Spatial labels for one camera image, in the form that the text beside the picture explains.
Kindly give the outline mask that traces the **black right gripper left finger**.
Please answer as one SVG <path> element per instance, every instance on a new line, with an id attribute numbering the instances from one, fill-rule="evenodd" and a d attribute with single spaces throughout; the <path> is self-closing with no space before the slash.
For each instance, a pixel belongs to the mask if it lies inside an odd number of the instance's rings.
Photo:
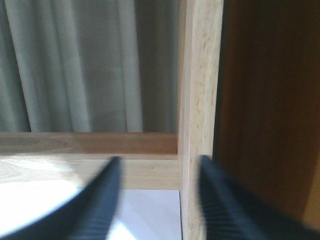
<path id="1" fill-rule="evenodd" d="M 121 157 L 113 156 L 76 196 L 34 222 L 6 233 L 1 239 L 104 240 L 117 211 L 121 184 Z"/>

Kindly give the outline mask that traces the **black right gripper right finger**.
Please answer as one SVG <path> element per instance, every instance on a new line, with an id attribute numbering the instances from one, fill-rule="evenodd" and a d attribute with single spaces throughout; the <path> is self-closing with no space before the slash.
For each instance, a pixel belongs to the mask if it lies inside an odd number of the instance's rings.
<path id="1" fill-rule="evenodd" d="M 199 157 L 199 201 L 208 240 L 318 240 L 312 229 L 261 201 L 207 155 Z"/>

